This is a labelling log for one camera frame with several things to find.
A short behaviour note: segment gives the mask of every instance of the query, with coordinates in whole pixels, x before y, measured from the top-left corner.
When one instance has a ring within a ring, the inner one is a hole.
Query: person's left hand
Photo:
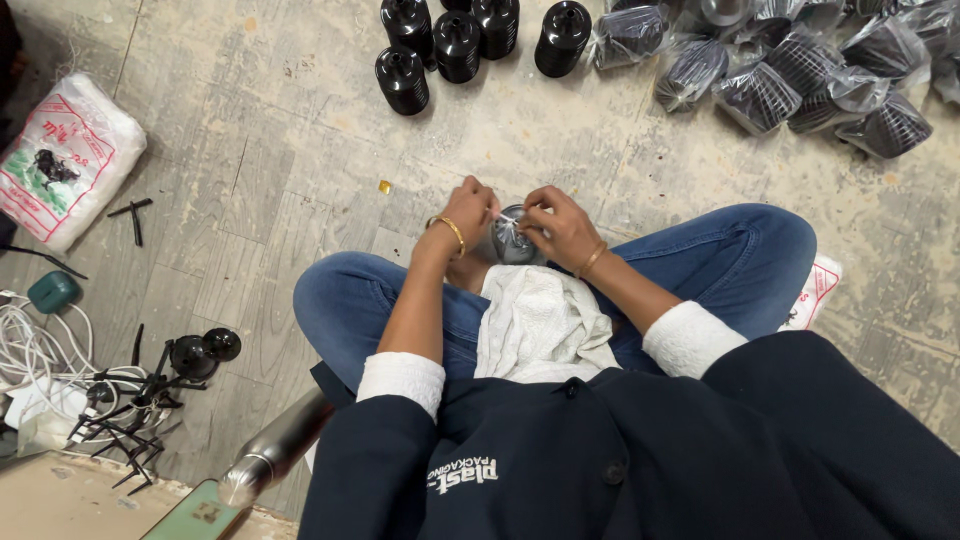
[[[440,215],[457,226],[464,237],[464,243],[467,244],[467,251],[470,251],[483,237],[491,221],[500,215],[500,201],[497,200],[491,188],[480,184],[475,177],[468,176],[464,178],[463,185],[453,189],[450,201]],[[435,221],[424,236],[444,229],[450,234],[437,233],[435,237],[442,238],[444,244],[449,244],[453,248],[450,256],[454,257],[460,253],[460,241],[456,239],[456,234],[450,226],[442,220]]]

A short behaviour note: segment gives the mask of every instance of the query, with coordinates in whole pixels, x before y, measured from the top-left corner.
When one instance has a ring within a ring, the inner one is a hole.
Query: printed label on bag
[[[60,96],[41,103],[0,165],[0,206],[46,242],[113,157]]]

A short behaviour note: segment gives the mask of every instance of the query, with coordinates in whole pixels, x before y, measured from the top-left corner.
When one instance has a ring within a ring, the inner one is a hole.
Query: hand
[[[460,230],[467,245],[467,251],[480,241],[491,221],[500,215],[500,201],[493,190],[480,184],[473,176],[464,178],[464,184],[453,189],[450,201],[440,215],[449,219]],[[421,241],[430,244],[440,243],[450,251],[450,257],[460,253],[460,241],[456,233],[441,220],[430,226]]]
[[[526,213],[517,228],[568,272],[586,264],[602,241],[587,213],[553,185],[527,195],[523,209]]]

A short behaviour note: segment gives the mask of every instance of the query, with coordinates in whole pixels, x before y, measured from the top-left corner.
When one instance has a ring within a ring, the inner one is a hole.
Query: white cloth
[[[643,351],[670,377],[699,379],[720,356],[747,342],[696,302],[672,307],[643,336]]]
[[[357,401],[388,395],[410,398],[420,404],[436,424],[445,380],[443,366],[423,356],[411,353],[367,356],[357,388]]]
[[[590,380],[620,367],[607,343],[610,317],[580,280],[542,266],[497,265],[480,296],[491,303],[480,320],[475,378]]]

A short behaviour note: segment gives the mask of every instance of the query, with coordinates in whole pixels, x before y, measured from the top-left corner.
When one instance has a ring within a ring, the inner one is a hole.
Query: gold bangle
[[[597,261],[597,259],[599,259],[606,250],[607,242],[601,241],[600,245],[597,246],[596,251],[593,252],[593,255],[587,259],[587,262],[585,262],[583,266],[578,268],[577,271],[573,273],[573,277],[579,280],[582,276],[585,276],[587,272],[589,272],[590,268],[593,267],[593,264]]]
[[[447,225],[449,225],[450,229],[453,229],[453,232],[457,235],[457,239],[460,240],[460,255],[458,255],[457,258],[452,258],[451,260],[457,260],[457,259],[463,258],[464,255],[467,254],[467,243],[464,241],[464,236],[460,234],[460,229],[457,229],[457,226],[453,223],[453,221],[450,218],[443,217],[437,214],[431,217],[430,219],[426,220],[426,227],[424,227],[423,229],[425,231],[429,229],[430,226],[433,225],[433,220],[435,219],[439,219],[444,223],[446,223]]]

